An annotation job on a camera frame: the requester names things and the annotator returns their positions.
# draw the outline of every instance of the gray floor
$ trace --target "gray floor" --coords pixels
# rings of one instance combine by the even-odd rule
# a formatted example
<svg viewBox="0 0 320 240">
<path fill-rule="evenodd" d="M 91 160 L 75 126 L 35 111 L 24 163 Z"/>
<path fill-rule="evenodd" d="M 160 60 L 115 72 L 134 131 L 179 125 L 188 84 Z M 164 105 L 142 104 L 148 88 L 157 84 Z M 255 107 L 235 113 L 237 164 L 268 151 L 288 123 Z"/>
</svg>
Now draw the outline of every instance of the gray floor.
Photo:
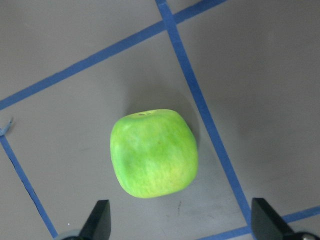
<svg viewBox="0 0 320 240">
<path fill-rule="evenodd" d="M 197 2 L 168 4 L 178 13 Z M 317 0 L 227 0 L 177 26 L 247 201 L 264 197 L 282 216 L 320 205 L 319 15 Z M 0 105 L 161 20 L 149 0 L 2 1 Z M 14 118 L 5 137 L 59 234 L 80 229 L 100 199 L 111 240 L 214 239 L 247 226 L 166 31 L 2 108 L 0 127 Z M 158 108 L 190 125 L 198 175 L 178 193 L 134 198 L 114 174 L 110 132 Z M 0 238 L 52 239 L 2 147 L 0 161 Z M 320 235 L 319 215 L 290 225 Z"/>
</svg>

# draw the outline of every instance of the apple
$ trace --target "apple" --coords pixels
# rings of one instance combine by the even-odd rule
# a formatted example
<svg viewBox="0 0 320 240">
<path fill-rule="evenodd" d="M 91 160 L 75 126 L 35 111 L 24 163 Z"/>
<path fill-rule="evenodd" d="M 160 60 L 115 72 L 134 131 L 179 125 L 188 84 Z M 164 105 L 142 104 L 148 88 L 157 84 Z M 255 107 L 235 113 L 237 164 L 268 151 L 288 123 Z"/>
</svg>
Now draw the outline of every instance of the apple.
<svg viewBox="0 0 320 240">
<path fill-rule="evenodd" d="M 198 171 L 195 137 L 185 120 L 169 109 L 119 119 L 111 131 L 110 155 L 121 187 L 137 198 L 178 192 Z"/>
</svg>

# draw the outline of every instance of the green apple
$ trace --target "green apple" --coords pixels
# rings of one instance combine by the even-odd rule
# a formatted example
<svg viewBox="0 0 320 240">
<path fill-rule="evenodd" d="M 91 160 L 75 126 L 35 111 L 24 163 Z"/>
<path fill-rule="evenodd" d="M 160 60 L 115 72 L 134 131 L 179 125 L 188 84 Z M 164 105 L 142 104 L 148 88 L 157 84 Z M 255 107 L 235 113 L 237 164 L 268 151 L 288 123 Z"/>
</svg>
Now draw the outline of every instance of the green apple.
<svg viewBox="0 0 320 240">
<path fill-rule="evenodd" d="M 198 171 L 195 137 L 185 120 L 169 109 L 119 119 L 111 131 L 110 154 L 120 185 L 137 198 L 180 191 Z"/>
</svg>

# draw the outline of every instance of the blue tape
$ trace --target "blue tape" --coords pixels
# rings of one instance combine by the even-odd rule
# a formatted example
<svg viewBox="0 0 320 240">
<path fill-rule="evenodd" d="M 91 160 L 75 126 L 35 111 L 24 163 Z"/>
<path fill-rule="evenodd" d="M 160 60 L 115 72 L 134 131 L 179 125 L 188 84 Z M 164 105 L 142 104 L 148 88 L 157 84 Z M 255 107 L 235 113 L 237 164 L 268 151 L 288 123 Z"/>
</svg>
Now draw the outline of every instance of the blue tape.
<svg viewBox="0 0 320 240">
<path fill-rule="evenodd" d="M 295 222 L 298 220 L 310 218 L 316 215 L 320 215 L 320 206 L 308 208 L 302 211 L 298 211 L 292 214 L 288 214 L 283 216 L 283 220 L 286 221 L 287 223 Z"/>
<path fill-rule="evenodd" d="M 202 0 L 195 5 L 187 7 L 184 10 L 177 12 L 174 15 L 174 20 L 177 24 L 182 23 L 198 14 L 201 14 L 211 8 L 216 7 L 219 4 L 226 2 L 227 0 Z"/>
<path fill-rule="evenodd" d="M 102 62 L 103 60 L 106 60 L 110 58 L 111 56 L 114 56 L 160 32 L 162 32 L 165 29 L 163 22 L 157 22 L 89 57 L 87 57 L 84 60 L 81 60 L 68 68 L 57 72 L 54 75 L 51 75 L 11 96 L 8 96 L 7 98 L 0 101 L 0 110 L 3 110 L 25 98 L 30 97 L 33 94 L 36 94 L 54 84 L 57 84 L 61 82 L 62 80 L 65 80 L 66 78 L 71 77 L 72 75 L 75 75 L 95 64 L 98 64 Z"/>
<path fill-rule="evenodd" d="M 53 238 L 55 238 L 58 233 L 54 227 L 54 225 L 52 224 L 49 216 L 47 215 L 44 207 L 42 206 L 40 199 L 38 198 L 37 194 L 35 193 L 30 181 L 28 180 L 24 170 L 22 169 L 20 163 L 18 162 L 13 150 L 11 149 L 7 139 L 5 136 L 0 136 L 0 142 L 1 145 L 5 151 L 5 153 L 7 154 L 7 156 L 9 157 L 9 159 L 11 160 L 14 169 L 16 171 L 16 173 L 18 174 L 20 180 L 22 181 L 26 191 L 28 192 L 28 194 L 30 195 L 31 199 L 33 200 L 36 209 L 38 210 L 44 224 L 46 225 L 47 229 L 49 230 L 51 236 Z"/>
<path fill-rule="evenodd" d="M 227 179 L 231 185 L 235 198 L 240 206 L 242 214 L 246 223 L 250 226 L 251 223 L 251 210 L 242 187 L 238 181 L 237 175 L 228 157 L 224 144 L 220 138 L 216 125 L 212 119 L 205 98 L 201 92 L 199 84 L 197 82 L 195 73 L 192 69 L 187 53 L 181 41 L 177 25 L 174 20 L 174 16 L 165 0 L 155 0 L 159 11 L 162 15 L 164 25 L 169 34 L 173 49 L 180 63 L 180 67 L 183 71 L 184 77 L 189 85 L 190 91 L 193 95 L 196 106 L 200 112 L 204 125 L 214 145 L 215 151 L 220 159 L 221 165 L 227 176 Z"/>
<path fill-rule="evenodd" d="M 199 240 L 227 240 L 251 233 L 251 228 L 248 226 L 244 226 L 230 231 L 222 232 L 216 235 L 203 237 Z"/>
<path fill-rule="evenodd" d="M 187 19 L 194 17 L 210 8 L 215 7 L 216 5 L 223 3 L 226 0 L 203 0 L 199 3 L 190 6 L 174 15 L 174 18 L 177 23 L 181 23 Z M 165 30 L 164 24 L 162 21 L 157 22 L 91 56 L 81 60 L 72 66 L 67 67 L 65 70 L 57 72 L 56 74 L 49 76 L 21 91 L 14 93 L 13 95 L 8 96 L 0 101 L 0 110 L 3 110 L 11 105 L 26 99 L 33 94 L 36 94 L 56 83 L 59 83 L 65 80 L 72 75 L 75 75 L 97 63 L 100 63 L 107 58 L 110 58 L 144 40 L 153 37 L 154 35 Z"/>
</svg>

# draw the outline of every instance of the floor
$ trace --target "floor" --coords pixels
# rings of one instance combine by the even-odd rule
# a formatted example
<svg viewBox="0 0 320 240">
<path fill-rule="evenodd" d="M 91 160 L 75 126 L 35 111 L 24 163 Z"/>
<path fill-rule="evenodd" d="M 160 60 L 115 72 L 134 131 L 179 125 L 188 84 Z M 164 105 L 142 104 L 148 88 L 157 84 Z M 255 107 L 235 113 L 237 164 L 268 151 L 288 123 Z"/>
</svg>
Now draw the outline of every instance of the floor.
<svg viewBox="0 0 320 240">
<path fill-rule="evenodd" d="M 0 238 L 53 239 L 109 199 L 111 240 L 252 240 L 252 197 L 320 235 L 318 0 L 0 3 Z M 194 133 L 186 189 L 120 187 L 121 117 L 173 109 Z"/>
</svg>

